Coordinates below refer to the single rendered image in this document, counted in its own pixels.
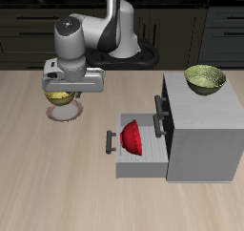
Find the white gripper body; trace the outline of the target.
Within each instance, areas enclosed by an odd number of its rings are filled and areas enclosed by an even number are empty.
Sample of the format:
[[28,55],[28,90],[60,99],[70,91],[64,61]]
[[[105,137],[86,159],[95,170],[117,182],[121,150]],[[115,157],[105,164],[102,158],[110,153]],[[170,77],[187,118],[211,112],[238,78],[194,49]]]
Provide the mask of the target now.
[[105,71],[100,68],[87,68],[85,76],[78,81],[67,81],[59,68],[44,71],[42,88],[46,92],[102,92]]

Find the yellow bowl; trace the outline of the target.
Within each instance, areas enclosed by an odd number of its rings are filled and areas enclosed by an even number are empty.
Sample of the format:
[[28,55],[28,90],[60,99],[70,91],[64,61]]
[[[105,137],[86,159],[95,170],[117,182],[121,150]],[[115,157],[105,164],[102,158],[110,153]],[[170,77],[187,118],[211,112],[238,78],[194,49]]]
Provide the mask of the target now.
[[68,105],[74,98],[74,93],[66,92],[44,92],[46,99],[56,106]]

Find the white plate with pink rim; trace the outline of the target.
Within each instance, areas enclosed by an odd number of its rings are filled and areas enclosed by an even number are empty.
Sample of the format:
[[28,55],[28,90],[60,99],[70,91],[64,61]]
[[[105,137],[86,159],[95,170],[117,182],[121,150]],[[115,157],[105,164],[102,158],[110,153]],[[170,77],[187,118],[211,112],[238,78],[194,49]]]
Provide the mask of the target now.
[[81,116],[83,110],[82,104],[74,99],[65,106],[51,104],[46,111],[46,115],[49,119],[56,122],[69,122]]

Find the red bowl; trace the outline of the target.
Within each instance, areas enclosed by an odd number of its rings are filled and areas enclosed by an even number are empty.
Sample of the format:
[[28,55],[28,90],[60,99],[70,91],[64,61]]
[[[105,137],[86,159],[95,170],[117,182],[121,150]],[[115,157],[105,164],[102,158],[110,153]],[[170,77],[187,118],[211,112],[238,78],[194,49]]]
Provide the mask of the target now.
[[128,123],[120,133],[120,143],[128,153],[142,155],[141,136],[135,119]]

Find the green bowl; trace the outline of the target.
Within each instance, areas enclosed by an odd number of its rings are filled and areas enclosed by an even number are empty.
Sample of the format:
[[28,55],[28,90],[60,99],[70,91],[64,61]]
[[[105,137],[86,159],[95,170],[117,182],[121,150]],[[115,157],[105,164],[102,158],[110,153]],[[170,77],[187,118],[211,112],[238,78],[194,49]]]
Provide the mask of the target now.
[[197,95],[212,95],[227,82],[227,76],[218,68],[209,65],[191,66],[184,72],[189,88]]

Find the dark kitchen cupboards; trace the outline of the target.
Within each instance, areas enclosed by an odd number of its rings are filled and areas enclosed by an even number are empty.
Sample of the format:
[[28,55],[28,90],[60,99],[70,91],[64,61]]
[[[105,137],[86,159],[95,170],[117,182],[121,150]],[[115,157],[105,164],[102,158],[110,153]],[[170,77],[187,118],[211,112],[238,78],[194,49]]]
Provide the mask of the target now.
[[[135,34],[159,52],[157,70],[197,63],[207,0],[126,0]],[[71,13],[106,16],[106,0],[0,0],[0,70],[41,70],[54,57],[54,24]]]

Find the grey cabinet drawer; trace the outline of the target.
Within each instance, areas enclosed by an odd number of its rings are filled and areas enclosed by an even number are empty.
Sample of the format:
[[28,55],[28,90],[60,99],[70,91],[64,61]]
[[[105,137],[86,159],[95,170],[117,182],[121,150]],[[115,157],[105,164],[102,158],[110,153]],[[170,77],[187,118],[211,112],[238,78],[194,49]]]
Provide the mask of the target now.
[[[142,143],[142,155],[127,152],[121,145],[124,127],[136,120]],[[107,132],[106,153],[115,151],[117,178],[164,178],[168,168],[165,138],[155,135],[153,114],[117,114],[116,132]]]

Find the grey cabinet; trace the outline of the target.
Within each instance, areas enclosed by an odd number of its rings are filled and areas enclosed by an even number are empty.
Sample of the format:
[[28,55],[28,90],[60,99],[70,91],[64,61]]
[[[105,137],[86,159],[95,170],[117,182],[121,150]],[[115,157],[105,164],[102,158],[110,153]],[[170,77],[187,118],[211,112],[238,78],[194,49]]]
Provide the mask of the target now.
[[183,73],[164,73],[163,129],[168,182],[230,182],[244,152],[244,108],[232,84],[210,95],[191,90]]

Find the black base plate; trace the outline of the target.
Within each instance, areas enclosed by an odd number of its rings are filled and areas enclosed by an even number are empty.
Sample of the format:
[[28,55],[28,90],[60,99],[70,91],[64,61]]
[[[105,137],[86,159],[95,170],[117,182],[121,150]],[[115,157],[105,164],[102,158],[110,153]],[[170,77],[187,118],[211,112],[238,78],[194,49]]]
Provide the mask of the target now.
[[86,60],[92,68],[101,68],[106,71],[148,71],[159,61],[159,52],[146,38],[139,38],[141,49],[136,55],[129,58],[112,57],[105,52],[87,49]]

